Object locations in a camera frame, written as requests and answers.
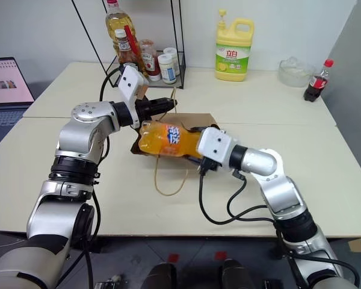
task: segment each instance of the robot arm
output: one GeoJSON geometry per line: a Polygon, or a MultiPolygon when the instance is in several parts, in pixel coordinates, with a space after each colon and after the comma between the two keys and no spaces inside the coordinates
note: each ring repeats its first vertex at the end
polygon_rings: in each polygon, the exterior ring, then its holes
{"type": "MultiPolygon", "coordinates": [[[[261,187],[262,197],[282,233],[283,243],[295,256],[336,259],[321,228],[312,216],[294,181],[285,175],[281,156],[271,149],[250,149],[216,128],[206,128],[198,152],[218,162],[223,169],[251,173],[261,187]]],[[[339,265],[289,258],[299,288],[352,289],[343,279],[339,265]]]]}
{"type": "Polygon", "coordinates": [[[136,100],[145,92],[143,77],[134,69],[125,69],[123,76],[126,84],[119,87],[124,102],[87,102],[72,110],[28,220],[28,240],[0,258],[0,289],[55,288],[70,248],[91,234],[94,208],[86,201],[100,176],[104,140],[123,126],[139,127],[175,106],[169,98],[136,100]]]}

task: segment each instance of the green label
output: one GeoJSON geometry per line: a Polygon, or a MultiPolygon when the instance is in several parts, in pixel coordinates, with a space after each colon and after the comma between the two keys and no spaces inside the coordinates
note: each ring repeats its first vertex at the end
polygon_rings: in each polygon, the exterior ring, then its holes
{"type": "Polygon", "coordinates": [[[217,44],[215,69],[229,73],[246,73],[250,46],[229,46],[217,44]]]}

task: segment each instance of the white jar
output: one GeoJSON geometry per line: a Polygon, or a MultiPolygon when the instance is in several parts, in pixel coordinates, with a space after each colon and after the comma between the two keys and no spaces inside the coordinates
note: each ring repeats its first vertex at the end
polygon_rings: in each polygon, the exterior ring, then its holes
{"type": "Polygon", "coordinates": [[[181,70],[179,69],[179,62],[178,62],[178,51],[176,48],[168,47],[163,50],[163,53],[170,54],[173,58],[174,68],[175,68],[175,75],[178,76],[181,74],[181,70]]]}
{"type": "Polygon", "coordinates": [[[175,68],[173,58],[170,54],[162,54],[158,56],[159,68],[161,69],[162,79],[164,83],[172,84],[176,82],[175,68]]]}

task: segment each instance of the orange soda bottle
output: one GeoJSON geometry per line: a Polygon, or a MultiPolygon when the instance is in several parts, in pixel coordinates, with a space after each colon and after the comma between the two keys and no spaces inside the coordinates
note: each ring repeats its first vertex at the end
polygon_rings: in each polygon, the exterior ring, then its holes
{"type": "Polygon", "coordinates": [[[202,157],[197,152],[200,132],[188,132],[181,126],[145,121],[142,123],[140,135],[139,148],[143,152],[173,157],[202,157]]]}

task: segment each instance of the laptop screen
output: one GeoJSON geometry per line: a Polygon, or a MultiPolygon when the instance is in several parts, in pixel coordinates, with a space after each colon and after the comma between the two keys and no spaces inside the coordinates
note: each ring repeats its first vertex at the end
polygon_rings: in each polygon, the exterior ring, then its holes
{"type": "Polygon", "coordinates": [[[0,58],[0,104],[33,101],[14,58],[0,58]]]}

